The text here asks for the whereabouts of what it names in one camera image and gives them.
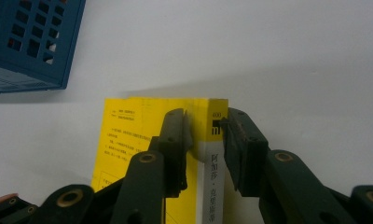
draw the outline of white background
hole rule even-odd
[[[89,1],[65,91],[0,95],[0,196],[89,184],[104,98],[228,98],[328,187],[373,184],[373,0]],[[227,176],[224,223],[260,223]]]

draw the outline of yellow paper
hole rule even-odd
[[[187,189],[166,200],[166,223],[222,223],[225,162],[219,120],[228,100],[132,97],[106,99],[91,186],[95,191],[126,174],[131,157],[148,150],[170,110],[187,111],[193,148],[186,154]]]

